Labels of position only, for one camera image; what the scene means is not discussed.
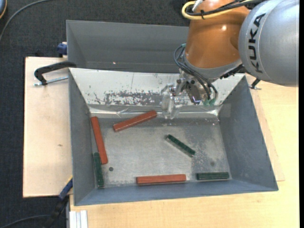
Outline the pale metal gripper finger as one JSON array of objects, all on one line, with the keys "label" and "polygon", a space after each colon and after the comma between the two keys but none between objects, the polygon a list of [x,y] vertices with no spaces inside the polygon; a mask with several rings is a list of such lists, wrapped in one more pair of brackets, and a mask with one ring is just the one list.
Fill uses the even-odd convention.
[{"label": "pale metal gripper finger", "polygon": [[161,90],[161,110],[162,114],[165,118],[169,118],[171,115],[170,113],[170,103],[171,103],[171,93],[170,93],[170,87],[166,85],[162,90]]},{"label": "pale metal gripper finger", "polygon": [[180,97],[171,96],[170,97],[170,118],[173,119],[179,112],[179,109],[182,107]]}]

